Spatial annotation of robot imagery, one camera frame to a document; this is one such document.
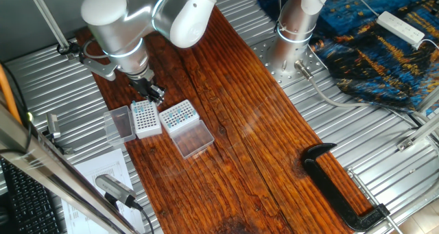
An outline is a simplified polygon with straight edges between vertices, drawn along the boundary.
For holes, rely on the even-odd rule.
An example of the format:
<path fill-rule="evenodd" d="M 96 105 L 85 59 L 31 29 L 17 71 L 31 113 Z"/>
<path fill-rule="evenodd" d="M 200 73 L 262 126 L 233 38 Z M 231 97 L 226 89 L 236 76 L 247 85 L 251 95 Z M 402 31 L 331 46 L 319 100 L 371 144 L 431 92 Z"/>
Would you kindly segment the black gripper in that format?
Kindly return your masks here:
<path fill-rule="evenodd" d="M 157 106 L 164 100 L 165 90 L 161 87 L 153 85 L 153 80 L 146 78 L 132 79 L 130 78 L 130 85 L 141 95 L 147 95 L 149 101 L 154 102 Z"/>

